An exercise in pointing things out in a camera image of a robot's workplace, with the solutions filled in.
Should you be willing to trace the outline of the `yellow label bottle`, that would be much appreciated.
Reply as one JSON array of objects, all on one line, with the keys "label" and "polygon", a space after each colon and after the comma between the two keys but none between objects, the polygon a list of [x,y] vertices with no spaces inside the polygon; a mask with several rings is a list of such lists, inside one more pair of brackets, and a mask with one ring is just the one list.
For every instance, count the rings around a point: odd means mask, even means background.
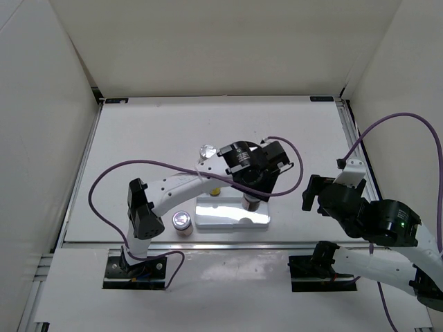
[{"label": "yellow label bottle", "polygon": [[215,188],[209,192],[209,195],[211,195],[211,196],[219,196],[220,194],[221,194],[220,188]]}]

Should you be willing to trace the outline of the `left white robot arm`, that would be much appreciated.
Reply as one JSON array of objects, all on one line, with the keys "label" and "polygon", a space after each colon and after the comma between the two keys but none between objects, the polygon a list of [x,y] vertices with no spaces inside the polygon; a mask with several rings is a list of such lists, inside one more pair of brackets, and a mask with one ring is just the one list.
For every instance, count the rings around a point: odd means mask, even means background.
[{"label": "left white robot arm", "polygon": [[237,141],[197,164],[193,173],[181,171],[151,183],[136,178],[129,183],[127,244],[119,265],[130,277],[145,269],[150,241],[165,229],[162,216],[176,206],[218,187],[240,186],[242,206],[255,211],[267,202],[284,166],[290,160],[279,142]]}]

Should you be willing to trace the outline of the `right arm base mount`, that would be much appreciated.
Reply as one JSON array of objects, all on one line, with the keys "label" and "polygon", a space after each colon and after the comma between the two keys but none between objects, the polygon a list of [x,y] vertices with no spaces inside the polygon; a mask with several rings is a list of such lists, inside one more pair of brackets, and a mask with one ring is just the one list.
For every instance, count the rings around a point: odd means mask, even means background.
[{"label": "right arm base mount", "polygon": [[289,256],[288,267],[293,293],[354,292],[358,277],[338,273],[333,269],[334,254],[340,248],[335,243],[320,241],[310,255]]}]

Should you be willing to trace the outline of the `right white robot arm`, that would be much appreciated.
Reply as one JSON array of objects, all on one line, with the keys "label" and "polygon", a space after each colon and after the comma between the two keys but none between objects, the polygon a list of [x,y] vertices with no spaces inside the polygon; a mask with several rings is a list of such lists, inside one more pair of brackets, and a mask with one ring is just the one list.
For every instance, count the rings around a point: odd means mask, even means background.
[{"label": "right white robot arm", "polygon": [[361,180],[357,186],[348,187],[333,178],[313,175],[302,194],[302,210],[309,211],[317,202],[318,213],[336,220],[347,236],[394,250],[408,261],[366,257],[330,241],[320,241],[310,259],[311,269],[321,277],[351,274],[381,282],[441,311],[442,257],[435,238],[406,204],[363,198],[365,184]]}]

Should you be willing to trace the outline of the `tan spice jar red label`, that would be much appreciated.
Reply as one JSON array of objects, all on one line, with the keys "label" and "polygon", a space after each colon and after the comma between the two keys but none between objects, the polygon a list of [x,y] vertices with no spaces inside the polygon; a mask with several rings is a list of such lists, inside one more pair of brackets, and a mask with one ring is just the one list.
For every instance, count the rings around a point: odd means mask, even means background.
[{"label": "tan spice jar red label", "polygon": [[186,211],[175,212],[172,216],[172,225],[179,236],[188,237],[193,233],[192,219]]}]

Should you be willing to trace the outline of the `dark spice jar red label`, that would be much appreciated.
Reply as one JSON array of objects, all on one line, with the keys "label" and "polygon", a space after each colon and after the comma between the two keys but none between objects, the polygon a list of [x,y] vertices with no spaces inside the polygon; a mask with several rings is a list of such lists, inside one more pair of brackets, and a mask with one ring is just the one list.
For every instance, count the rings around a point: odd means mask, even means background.
[{"label": "dark spice jar red label", "polygon": [[260,207],[261,200],[249,194],[243,194],[242,207],[249,212],[257,211]]}]

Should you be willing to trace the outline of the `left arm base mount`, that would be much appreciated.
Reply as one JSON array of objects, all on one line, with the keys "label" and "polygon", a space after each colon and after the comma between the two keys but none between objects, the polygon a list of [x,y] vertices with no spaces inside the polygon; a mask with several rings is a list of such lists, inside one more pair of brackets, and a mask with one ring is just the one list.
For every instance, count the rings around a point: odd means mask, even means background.
[{"label": "left arm base mount", "polygon": [[109,255],[102,288],[107,290],[161,291],[166,284],[168,258],[161,257],[126,267],[121,254]]}]

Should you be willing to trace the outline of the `blue label bead jar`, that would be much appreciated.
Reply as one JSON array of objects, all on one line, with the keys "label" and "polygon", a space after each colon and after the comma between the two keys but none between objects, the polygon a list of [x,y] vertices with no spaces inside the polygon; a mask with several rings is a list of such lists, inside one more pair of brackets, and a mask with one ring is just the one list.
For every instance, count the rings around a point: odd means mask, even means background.
[{"label": "blue label bead jar", "polygon": [[199,149],[199,160],[198,163],[201,164],[208,160],[217,153],[217,148],[210,144],[204,144]]}]

